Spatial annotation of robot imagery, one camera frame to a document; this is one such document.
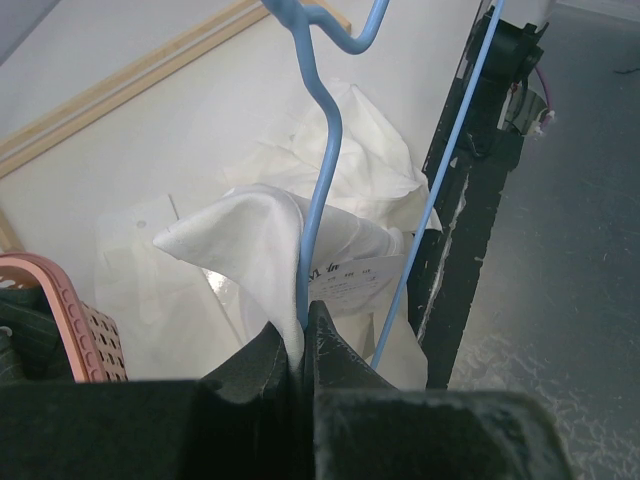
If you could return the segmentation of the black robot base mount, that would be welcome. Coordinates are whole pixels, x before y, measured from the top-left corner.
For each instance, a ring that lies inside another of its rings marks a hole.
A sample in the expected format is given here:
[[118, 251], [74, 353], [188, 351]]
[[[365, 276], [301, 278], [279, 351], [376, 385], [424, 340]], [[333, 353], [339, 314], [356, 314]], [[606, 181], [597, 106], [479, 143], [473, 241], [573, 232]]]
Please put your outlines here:
[[440, 224], [424, 232], [408, 277], [409, 322], [428, 360], [425, 386], [447, 387], [507, 175], [529, 121], [548, 121], [529, 78], [543, 55], [552, 1], [484, 1], [423, 171]]

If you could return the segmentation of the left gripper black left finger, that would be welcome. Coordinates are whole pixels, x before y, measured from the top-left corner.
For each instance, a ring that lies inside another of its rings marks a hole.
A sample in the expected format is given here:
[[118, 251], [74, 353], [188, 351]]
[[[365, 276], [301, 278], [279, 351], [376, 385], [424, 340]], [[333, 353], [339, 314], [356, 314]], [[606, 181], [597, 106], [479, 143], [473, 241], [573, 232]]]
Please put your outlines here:
[[286, 479], [289, 369], [272, 326], [198, 380], [1, 390], [5, 479]]

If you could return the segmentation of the white shirt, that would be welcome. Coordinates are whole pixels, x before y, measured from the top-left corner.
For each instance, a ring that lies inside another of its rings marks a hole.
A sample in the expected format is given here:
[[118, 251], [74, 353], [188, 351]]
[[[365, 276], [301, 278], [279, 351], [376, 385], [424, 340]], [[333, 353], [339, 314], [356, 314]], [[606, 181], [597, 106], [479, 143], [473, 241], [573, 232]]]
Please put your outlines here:
[[312, 203], [327, 126], [311, 107], [288, 140], [229, 166], [227, 192], [182, 216], [168, 195], [101, 216], [95, 297], [115, 319], [133, 380], [195, 379], [265, 326], [293, 370], [314, 300], [363, 360], [381, 338], [410, 235], [434, 229], [426, 177], [398, 131], [353, 84], [332, 84], [344, 131], [323, 206]]

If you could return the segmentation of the dark pinstriped shirt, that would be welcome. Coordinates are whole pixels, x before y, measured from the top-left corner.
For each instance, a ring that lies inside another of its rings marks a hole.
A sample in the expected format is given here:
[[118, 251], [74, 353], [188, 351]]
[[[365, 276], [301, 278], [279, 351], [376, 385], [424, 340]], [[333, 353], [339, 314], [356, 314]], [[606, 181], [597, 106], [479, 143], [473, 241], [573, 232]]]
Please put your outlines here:
[[41, 287], [1, 290], [1, 326], [27, 381], [72, 382], [71, 366]]

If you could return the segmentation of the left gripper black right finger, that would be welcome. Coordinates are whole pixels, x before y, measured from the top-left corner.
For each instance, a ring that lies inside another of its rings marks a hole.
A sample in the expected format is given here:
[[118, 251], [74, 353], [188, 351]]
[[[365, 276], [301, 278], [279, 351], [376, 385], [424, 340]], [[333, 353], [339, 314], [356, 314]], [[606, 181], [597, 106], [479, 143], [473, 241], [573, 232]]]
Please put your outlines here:
[[305, 331], [316, 479], [570, 479], [546, 411], [505, 391], [402, 391], [376, 373], [314, 301]]

